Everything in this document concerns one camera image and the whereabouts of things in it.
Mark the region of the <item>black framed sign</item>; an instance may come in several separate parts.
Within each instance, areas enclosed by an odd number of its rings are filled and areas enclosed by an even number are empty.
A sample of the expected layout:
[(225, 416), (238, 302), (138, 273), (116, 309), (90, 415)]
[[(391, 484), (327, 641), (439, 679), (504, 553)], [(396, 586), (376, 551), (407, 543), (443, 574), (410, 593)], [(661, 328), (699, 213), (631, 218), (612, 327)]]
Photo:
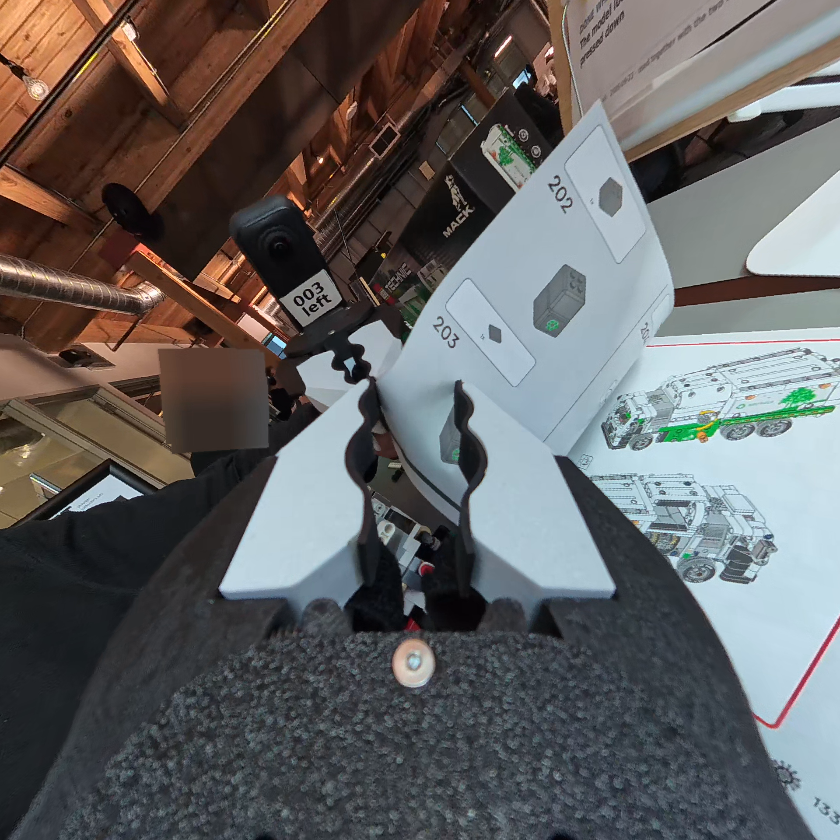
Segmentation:
[(148, 496), (158, 490), (148, 480), (111, 458), (90, 469), (64, 489), (59, 489), (37, 474), (30, 474), (29, 477), (37, 489), (57, 490), (57, 493), (18, 520), (16, 527), (30, 522), (48, 521), (65, 512), (87, 511), (119, 499)]

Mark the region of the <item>lego instruction booklet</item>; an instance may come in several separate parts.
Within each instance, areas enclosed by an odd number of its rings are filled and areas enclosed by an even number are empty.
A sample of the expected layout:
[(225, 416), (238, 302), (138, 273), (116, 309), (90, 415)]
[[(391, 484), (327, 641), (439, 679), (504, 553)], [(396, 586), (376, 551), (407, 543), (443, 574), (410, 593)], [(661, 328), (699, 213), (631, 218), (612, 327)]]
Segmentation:
[(380, 384), (415, 486), (466, 509), (455, 384), (504, 460), (567, 455), (681, 579), (780, 784), (838, 838), (838, 337), (652, 336), (665, 253), (595, 106), (449, 271)]

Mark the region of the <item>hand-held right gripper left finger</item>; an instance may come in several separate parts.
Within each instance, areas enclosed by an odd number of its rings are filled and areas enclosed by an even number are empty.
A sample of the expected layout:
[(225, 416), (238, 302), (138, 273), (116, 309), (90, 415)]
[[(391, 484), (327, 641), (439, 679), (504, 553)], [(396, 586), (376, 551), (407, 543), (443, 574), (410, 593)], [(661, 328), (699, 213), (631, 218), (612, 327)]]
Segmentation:
[(377, 456), (373, 380), (353, 385), (276, 456), (219, 585), (228, 601), (281, 599), (345, 607), (375, 581), (382, 544), (365, 481)]

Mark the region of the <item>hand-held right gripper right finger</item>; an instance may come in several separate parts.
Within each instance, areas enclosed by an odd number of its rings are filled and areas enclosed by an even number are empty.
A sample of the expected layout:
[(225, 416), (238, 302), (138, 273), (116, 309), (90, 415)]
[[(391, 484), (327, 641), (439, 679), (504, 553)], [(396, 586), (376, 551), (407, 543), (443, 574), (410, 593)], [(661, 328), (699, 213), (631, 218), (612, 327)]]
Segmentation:
[(549, 447), (472, 384), (455, 383), (454, 411), (466, 482), (458, 593), (518, 603), (613, 597), (616, 585)]

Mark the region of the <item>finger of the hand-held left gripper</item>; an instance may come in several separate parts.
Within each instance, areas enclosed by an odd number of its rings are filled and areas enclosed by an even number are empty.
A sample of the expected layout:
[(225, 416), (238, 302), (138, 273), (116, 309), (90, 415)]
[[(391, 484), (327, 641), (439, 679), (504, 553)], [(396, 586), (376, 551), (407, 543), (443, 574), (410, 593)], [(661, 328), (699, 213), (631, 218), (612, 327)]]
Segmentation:
[(351, 382), (381, 378), (394, 365), (403, 349), (400, 339), (381, 321), (366, 324), (351, 334)]
[(370, 366), (360, 341), (334, 341), (332, 346), (297, 365), (303, 393), (318, 411), (324, 412), (345, 393), (365, 382)]

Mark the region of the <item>metal ventilation duct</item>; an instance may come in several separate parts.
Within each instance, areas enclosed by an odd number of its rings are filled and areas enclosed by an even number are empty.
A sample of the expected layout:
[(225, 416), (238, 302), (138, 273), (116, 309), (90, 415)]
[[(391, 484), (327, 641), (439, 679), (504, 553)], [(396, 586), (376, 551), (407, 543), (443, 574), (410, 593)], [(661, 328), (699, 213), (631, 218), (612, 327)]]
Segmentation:
[(132, 288), (115, 287), (9, 255), (1, 255), (1, 294), (135, 317), (151, 312), (165, 300), (165, 294), (146, 281)]

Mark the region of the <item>white green lego truck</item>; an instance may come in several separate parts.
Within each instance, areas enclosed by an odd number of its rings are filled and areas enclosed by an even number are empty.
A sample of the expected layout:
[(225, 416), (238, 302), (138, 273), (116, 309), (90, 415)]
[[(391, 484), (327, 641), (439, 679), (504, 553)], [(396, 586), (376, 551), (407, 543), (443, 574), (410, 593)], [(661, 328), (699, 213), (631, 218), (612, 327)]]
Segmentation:
[(453, 533), (446, 526), (432, 531), (376, 491), (372, 508), (380, 541), (395, 556), (400, 569), (404, 615), (410, 618), (423, 613), (423, 579), (434, 572), (435, 557)]

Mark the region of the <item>black round ceiling fixture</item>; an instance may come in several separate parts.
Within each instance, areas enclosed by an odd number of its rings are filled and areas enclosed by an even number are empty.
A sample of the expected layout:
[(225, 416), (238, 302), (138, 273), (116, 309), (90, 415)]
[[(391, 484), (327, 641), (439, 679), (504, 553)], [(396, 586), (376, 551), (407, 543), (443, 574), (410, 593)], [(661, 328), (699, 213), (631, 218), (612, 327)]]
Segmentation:
[(148, 210), (126, 185), (105, 184), (101, 189), (101, 200), (113, 221), (140, 242), (154, 244), (165, 236), (165, 222), (160, 213)]

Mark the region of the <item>document holder stand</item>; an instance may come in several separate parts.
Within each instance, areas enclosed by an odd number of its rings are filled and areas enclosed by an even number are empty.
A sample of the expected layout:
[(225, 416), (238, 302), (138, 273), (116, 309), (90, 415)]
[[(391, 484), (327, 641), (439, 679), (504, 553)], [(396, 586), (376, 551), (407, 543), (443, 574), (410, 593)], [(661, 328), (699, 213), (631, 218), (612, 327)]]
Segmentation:
[(677, 188), (699, 131), (838, 66), (838, 1), (546, 5), (564, 131), (600, 102), (649, 202)]

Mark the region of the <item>black lego set box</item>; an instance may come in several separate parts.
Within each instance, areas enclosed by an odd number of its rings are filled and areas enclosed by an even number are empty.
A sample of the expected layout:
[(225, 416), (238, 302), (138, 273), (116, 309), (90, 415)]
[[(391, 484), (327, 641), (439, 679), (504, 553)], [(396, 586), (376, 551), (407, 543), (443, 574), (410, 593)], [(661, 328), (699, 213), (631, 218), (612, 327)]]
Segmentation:
[(504, 91), (467, 133), (371, 280), (405, 331), (563, 136), (557, 104), (527, 84)]

